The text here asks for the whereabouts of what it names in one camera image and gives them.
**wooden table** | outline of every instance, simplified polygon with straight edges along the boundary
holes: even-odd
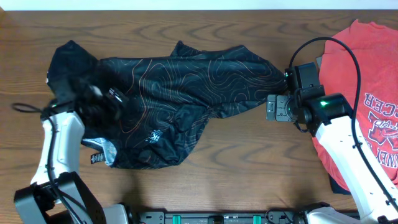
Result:
[[[55,49],[73,39],[97,58],[169,55],[178,40],[203,50],[244,44],[284,70],[302,43],[332,36],[356,18],[398,29],[396,11],[108,11],[4,12],[0,15],[0,222],[20,223],[14,192],[36,172],[44,139],[37,114],[12,111],[13,102],[45,106]],[[296,64],[323,52],[314,43]],[[290,123],[266,121],[265,105],[212,119],[195,151],[177,167],[111,169],[90,165],[81,147],[80,174],[102,206],[126,202],[136,210],[267,210],[328,202],[355,209],[350,196],[331,192],[309,134]],[[55,211],[63,209],[57,206]]]

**black label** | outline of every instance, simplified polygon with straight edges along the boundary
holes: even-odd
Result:
[[[105,161],[105,155],[103,152],[91,155],[91,164],[102,161]]]

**red cloth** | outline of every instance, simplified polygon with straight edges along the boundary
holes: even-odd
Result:
[[[398,186],[398,30],[357,20],[334,38],[348,45],[358,59],[362,80],[357,120],[369,148]],[[320,82],[326,94],[342,93],[353,106],[356,81],[355,66],[348,52],[327,41],[320,69]],[[313,143],[328,173],[348,190],[325,148],[316,138]]]

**green strip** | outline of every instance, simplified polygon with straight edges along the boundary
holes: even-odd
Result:
[[[181,224],[181,216],[173,215],[173,224]]]
[[[253,216],[253,224],[261,224],[261,216],[259,215]]]

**white wall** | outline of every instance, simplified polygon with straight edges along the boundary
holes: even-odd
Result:
[[[0,0],[0,6],[5,11],[398,9],[398,0]]]

